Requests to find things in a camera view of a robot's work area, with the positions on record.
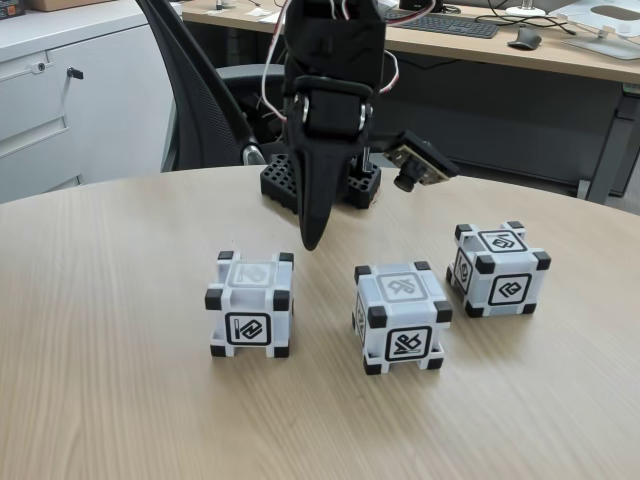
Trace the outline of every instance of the white cube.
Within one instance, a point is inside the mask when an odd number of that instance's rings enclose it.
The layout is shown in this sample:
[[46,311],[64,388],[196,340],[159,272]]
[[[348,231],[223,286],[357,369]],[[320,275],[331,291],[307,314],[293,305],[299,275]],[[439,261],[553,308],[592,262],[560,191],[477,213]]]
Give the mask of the white cube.
[[463,296],[470,317],[530,314],[536,309],[551,257],[525,242],[520,222],[498,230],[458,225],[458,252],[447,268],[447,281]]
[[439,369],[440,332],[449,328],[452,310],[429,264],[359,266],[355,281],[351,322],[367,375],[387,373],[398,362]]
[[211,355],[233,357],[236,347],[264,347],[267,357],[289,356],[293,321],[293,254],[271,261],[242,260],[240,252],[218,255],[218,282],[209,285]]

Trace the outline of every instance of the robotic arm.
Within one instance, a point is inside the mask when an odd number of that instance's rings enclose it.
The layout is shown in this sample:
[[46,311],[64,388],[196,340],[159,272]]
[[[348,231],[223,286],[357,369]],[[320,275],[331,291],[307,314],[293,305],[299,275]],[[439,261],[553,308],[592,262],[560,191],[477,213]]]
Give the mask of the robotic arm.
[[455,165],[412,134],[370,138],[386,23],[375,0],[343,0],[338,10],[340,1],[288,0],[280,15],[282,22],[286,13],[284,141],[295,172],[300,231],[308,250],[320,241],[336,197],[347,190],[352,160],[368,152],[372,143],[381,145],[401,168],[396,185],[405,191],[417,182],[435,183],[457,173]]

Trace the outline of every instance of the wooden table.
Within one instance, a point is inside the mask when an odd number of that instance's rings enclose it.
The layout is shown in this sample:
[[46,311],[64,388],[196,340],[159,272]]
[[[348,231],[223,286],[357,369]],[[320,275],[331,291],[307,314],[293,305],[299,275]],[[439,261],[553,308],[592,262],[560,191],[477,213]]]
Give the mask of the wooden table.
[[[79,187],[0,205],[0,478],[636,478],[640,218],[469,178],[369,211],[319,248],[261,198],[259,167]],[[428,260],[457,223],[520,220],[553,257],[533,316],[469,319],[440,371],[367,377],[358,264]],[[219,250],[296,255],[288,359],[209,354]]]

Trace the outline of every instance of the drawer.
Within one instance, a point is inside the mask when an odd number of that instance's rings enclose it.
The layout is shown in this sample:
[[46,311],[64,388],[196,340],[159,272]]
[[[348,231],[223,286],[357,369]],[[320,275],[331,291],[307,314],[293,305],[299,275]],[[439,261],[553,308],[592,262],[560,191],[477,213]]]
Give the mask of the drawer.
[[44,193],[80,175],[72,148],[65,129],[0,155],[0,203]]
[[64,116],[55,68],[45,52],[0,64],[0,142]]

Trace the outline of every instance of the cardboard box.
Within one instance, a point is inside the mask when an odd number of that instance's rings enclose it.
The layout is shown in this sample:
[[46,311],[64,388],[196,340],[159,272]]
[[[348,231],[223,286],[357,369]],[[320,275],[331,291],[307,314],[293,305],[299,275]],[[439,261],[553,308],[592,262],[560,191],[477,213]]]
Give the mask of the cardboard box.
[[24,15],[24,0],[0,0],[0,20]]
[[53,12],[63,8],[81,7],[94,3],[109,2],[111,0],[29,0],[29,8],[42,12]]

